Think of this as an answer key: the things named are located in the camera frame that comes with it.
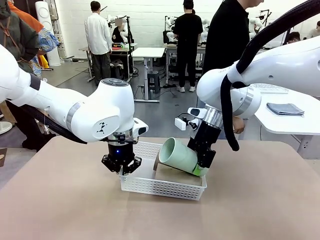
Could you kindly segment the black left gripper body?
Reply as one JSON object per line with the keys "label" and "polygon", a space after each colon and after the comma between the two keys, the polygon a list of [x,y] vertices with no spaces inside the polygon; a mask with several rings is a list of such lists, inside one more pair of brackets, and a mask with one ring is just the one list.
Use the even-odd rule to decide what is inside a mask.
{"label": "black left gripper body", "polygon": [[108,143],[108,158],[112,163],[119,166],[128,166],[135,157],[133,144],[120,144],[117,142]]}

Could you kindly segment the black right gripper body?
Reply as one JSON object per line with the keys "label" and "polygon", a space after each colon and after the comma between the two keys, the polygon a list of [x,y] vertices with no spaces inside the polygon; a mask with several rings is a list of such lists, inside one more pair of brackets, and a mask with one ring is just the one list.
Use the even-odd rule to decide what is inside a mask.
{"label": "black right gripper body", "polygon": [[190,137],[187,147],[198,155],[207,155],[212,150],[212,144],[217,142],[220,133],[219,127],[201,120],[195,135]]}

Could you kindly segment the person's left hand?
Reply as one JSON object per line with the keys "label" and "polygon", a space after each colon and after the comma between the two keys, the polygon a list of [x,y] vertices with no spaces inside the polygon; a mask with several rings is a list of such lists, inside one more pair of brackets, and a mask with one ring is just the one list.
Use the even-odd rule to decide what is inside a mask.
{"label": "person's left hand", "polygon": [[242,118],[234,116],[232,118],[233,132],[235,134],[241,134],[245,130],[245,122]]}

